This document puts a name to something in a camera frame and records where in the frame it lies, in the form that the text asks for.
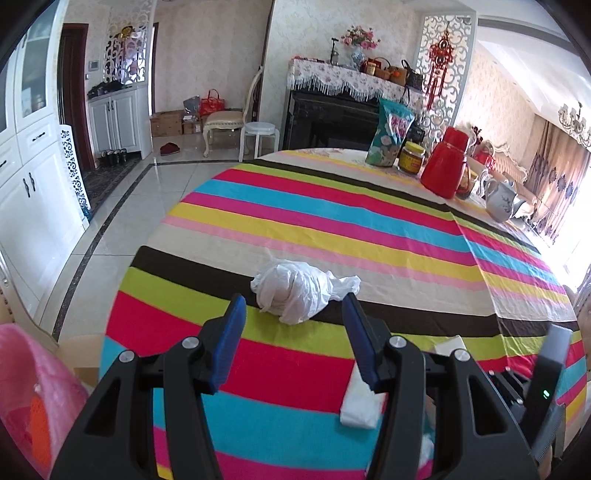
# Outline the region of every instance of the slipper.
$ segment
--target slipper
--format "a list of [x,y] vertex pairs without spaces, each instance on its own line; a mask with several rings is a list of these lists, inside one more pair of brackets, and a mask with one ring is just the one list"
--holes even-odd
[[167,155],[172,155],[180,151],[181,149],[178,147],[176,143],[168,142],[166,145],[160,147],[160,156],[165,157]]

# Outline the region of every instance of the wall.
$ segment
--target wall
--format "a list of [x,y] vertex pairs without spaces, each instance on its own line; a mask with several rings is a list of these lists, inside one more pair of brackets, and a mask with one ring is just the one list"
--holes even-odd
[[[400,0],[275,0],[262,87],[262,121],[281,125],[288,62],[295,55],[328,59],[331,37],[340,38],[352,24],[373,27],[381,38],[372,57],[385,57],[393,64],[413,59],[420,16]],[[341,62],[346,61],[344,46],[339,46],[339,53]]]
[[271,0],[159,2],[156,111],[181,109],[210,88],[227,108],[242,108],[261,64],[270,9]]
[[477,125],[485,140],[494,145],[507,143],[515,161],[531,163],[524,153],[535,117],[517,87],[493,64],[486,50],[477,47],[455,124]]
[[[103,64],[105,62],[105,44],[109,29],[110,10],[111,8],[108,5],[97,3],[96,0],[70,0],[66,10],[65,23],[88,24],[85,73],[88,73],[89,78],[85,83],[86,91],[103,80]],[[88,71],[88,62],[90,60],[99,61],[97,71]]]

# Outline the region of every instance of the red thermos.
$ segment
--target red thermos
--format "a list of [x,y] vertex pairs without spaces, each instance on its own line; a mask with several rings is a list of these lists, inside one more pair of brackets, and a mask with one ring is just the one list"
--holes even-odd
[[445,199],[453,198],[466,168],[468,140],[464,132],[448,127],[421,175],[426,188]]

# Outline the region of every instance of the table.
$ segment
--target table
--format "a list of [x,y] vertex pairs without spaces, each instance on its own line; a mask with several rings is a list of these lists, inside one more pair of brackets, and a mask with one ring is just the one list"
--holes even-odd
[[[485,370],[531,375],[549,321],[571,328],[557,397],[567,404],[567,442],[580,427],[579,328],[527,237],[471,200],[443,200],[364,156],[281,151],[223,172],[172,209],[120,286],[102,372],[125,348],[165,351],[219,316],[233,293],[246,298],[228,382],[204,399],[226,480],[361,480],[378,434],[339,423],[353,367],[339,305],[297,326],[259,312],[249,281],[271,258],[358,275],[365,311],[392,332],[423,350],[461,335]],[[161,392],[154,423],[159,473],[170,478]]]

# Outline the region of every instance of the orange object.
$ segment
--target orange object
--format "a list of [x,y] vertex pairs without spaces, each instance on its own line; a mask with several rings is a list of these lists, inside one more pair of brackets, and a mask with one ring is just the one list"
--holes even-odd
[[33,457],[45,468],[51,466],[51,441],[49,423],[43,400],[36,393],[31,399],[31,437],[33,439]]

